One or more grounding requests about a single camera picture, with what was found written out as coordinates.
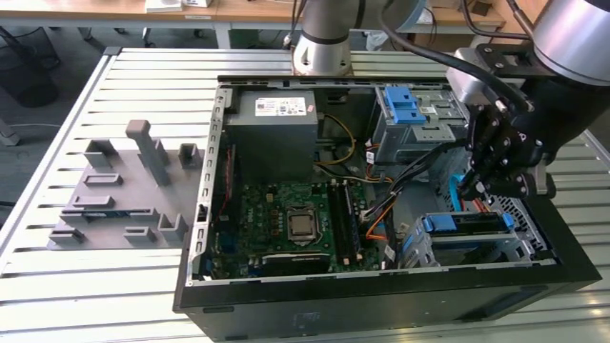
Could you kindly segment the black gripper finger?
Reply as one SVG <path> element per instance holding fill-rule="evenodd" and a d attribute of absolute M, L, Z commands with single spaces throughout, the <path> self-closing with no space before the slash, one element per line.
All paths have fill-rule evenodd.
<path fill-rule="evenodd" d="M 518 173 L 510 166 L 510 150 L 515 143 L 513 113 L 493 105 L 469 105 L 469 171 L 458 186 L 465 199 L 483 193 L 517 195 Z"/>
<path fill-rule="evenodd" d="M 550 173 L 535 167 L 494 179 L 490 182 L 490 194 L 517 199 L 533 197 L 551 199 L 555 197 L 557 187 Z"/>

